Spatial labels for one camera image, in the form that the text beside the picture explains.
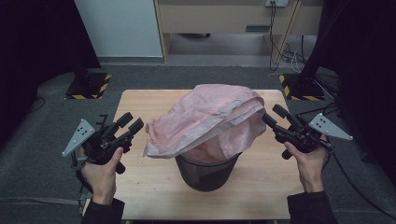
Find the electrical outlet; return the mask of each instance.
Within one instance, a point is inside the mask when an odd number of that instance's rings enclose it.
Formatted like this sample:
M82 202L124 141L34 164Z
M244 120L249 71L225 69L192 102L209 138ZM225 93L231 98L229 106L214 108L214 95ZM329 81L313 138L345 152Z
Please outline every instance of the electrical outlet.
M265 3L266 7L272 7L275 4L276 7L286 7L289 0L267 0Z

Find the wooden table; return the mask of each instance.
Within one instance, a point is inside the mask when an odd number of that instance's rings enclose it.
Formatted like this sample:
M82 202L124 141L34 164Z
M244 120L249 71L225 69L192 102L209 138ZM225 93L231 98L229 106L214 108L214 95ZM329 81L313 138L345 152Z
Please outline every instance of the wooden table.
M268 48L274 45L283 52L289 35L317 35L323 0L289 0L286 7L273 11L265 0L155 0L157 22L167 61L172 34L245 34L249 26L264 29ZM273 51L273 62L280 55Z
M120 99L115 119L125 112L145 123L166 114L168 109L191 90L132 90ZM281 91L256 91L265 108L279 124L288 123L272 111L274 104L286 108ZM220 189L201 192L186 185L175 159L142 157L149 135L142 129L133 139L131 151L124 154L126 171L117 176L116 198L125 201L123 219L288 219L286 197L303 188L295 159L285 161L285 149L271 129L256 138L238 159Z

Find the black stand base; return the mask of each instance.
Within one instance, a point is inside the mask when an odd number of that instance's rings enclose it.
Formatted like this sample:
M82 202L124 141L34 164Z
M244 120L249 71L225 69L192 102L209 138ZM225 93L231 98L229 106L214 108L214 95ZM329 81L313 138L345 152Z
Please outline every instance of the black stand base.
M68 99L96 99L102 96L103 86L107 83L108 74L98 68L88 69L87 74L76 74L66 92Z
M314 80L299 82L299 74L284 74L280 81L289 100L324 100L320 86Z

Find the gray floor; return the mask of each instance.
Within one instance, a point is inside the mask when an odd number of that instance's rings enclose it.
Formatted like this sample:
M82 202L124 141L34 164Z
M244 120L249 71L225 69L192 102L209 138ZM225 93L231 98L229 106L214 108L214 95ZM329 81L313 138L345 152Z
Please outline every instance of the gray floor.
M290 39L291 50L298 46L294 40L295 37ZM314 43L314 36L306 39L304 56L309 55ZM43 83L38 96L45 99L44 106L30 113L0 150L0 198L43 197L75 201L79 184L69 169L70 160L62 158L61 152L81 118L97 120L99 114L113 118L123 91L192 89L202 83L282 90L278 75L294 71L290 63L284 62L277 70L270 70L269 58L269 50L260 35L212 35L209 38L175 35L167 63L104 64L113 77L100 100L65 100L64 93L73 74L60 75ZM326 101L287 101L287 104L291 112L299 113L331 102L326 96ZM38 100L33 108L41 104ZM335 113L328 118L348 131L345 121ZM355 142L337 139L332 142L352 182L375 204L396 216L396 191L381 168L362 162L361 149ZM326 167L323 181L340 223L396 223L361 198L347 183L335 160ZM79 223L78 207L0 203L0 223Z

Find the yellow and black hazard tape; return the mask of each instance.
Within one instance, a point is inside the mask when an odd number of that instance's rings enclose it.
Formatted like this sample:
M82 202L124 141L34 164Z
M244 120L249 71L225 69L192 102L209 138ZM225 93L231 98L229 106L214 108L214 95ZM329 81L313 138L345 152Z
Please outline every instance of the yellow and black hazard tape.
M290 88L285 81L284 76L279 76L280 83L282 84L283 90L285 92L286 98L288 100L307 100L307 101L324 101L323 96L294 96L290 92Z
M100 99L103 96L103 93L105 93L105 90L107 88L107 84L110 81L111 75L107 74L105 77L105 80L103 81L103 84L97 94L92 94L92 95L66 95L67 99L76 99L76 100L85 100L85 99Z

